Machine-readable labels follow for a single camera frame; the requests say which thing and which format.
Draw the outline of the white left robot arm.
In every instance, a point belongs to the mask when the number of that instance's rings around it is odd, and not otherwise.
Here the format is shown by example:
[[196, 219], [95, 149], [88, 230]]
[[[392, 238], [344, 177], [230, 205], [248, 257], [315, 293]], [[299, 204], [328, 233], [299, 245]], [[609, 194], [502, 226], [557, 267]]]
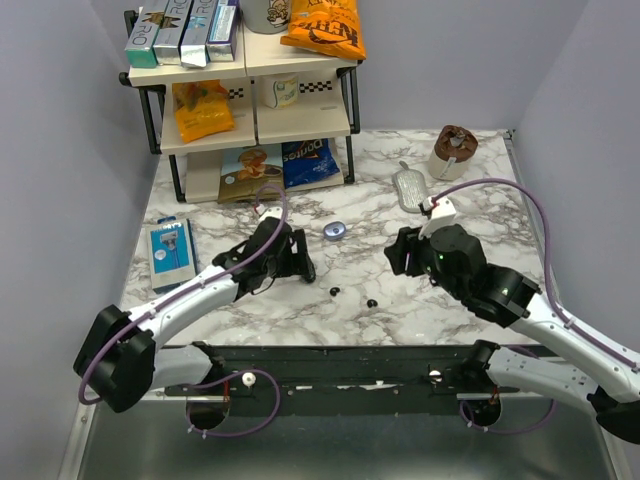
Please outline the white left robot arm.
[[302, 229], [275, 217], [263, 218], [248, 240], [218, 254], [211, 266], [167, 294], [128, 311], [102, 309], [73, 363], [81, 378], [81, 403], [106, 403], [121, 413], [150, 390], [189, 384], [201, 395], [222, 380], [203, 344], [171, 348], [168, 341], [201, 317], [279, 278], [316, 279]]

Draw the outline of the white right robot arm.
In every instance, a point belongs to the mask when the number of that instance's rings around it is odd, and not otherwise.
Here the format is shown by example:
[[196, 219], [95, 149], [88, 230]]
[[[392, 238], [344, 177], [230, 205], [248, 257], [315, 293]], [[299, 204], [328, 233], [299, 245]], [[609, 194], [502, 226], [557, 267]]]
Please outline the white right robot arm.
[[585, 410], [610, 434], [639, 441], [639, 354], [558, 307], [539, 285], [487, 261], [481, 242], [459, 224], [423, 237], [399, 230], [384, 254], [396, 275], [426, 275], [476, 317], [535, 340], [564, 359], [556, 365], [492, 347], [464, 362], [469, 390], [489, 385], [530, 391]]

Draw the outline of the lavender earbud charging case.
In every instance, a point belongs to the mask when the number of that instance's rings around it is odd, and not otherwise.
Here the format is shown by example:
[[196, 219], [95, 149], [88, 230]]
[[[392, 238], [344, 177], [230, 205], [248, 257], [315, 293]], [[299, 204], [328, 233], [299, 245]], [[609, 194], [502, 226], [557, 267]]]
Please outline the lavender earbud charging case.
[[343, 222], [334, 221], [328, 223], [323, 228], [324, 238], [328, 241], [338, 241], [345, 237], [347, 227]]

